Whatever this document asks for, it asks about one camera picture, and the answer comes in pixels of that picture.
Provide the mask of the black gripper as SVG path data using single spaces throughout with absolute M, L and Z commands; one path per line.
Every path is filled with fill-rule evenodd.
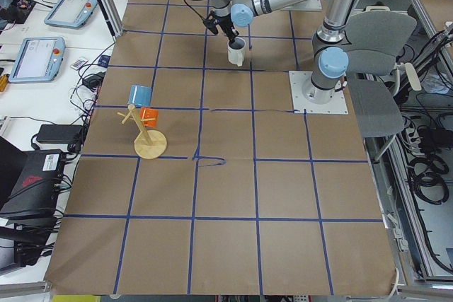
M 240 47 L 239 32 L 235 31 L 234 24 L 230 17 L 218 17 L 217 23 L 222 29 L 223 33 L 228 37 L 229 47 Z

